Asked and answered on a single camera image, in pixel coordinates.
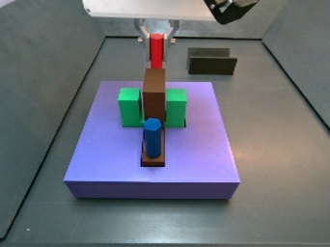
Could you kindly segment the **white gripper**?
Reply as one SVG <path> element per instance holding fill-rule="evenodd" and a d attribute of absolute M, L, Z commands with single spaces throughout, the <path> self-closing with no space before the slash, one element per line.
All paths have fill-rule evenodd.
<path fill-rule="evenodd" d="M 170 19 L 164 45 L 175 44 L 178 20 L 212 21 L 212 14 L 203 0 L 83 0 L 87 13 L 93 17 L 135 18 L 137 43 L 149 45 L 149 33 L 143 19 Z"/>

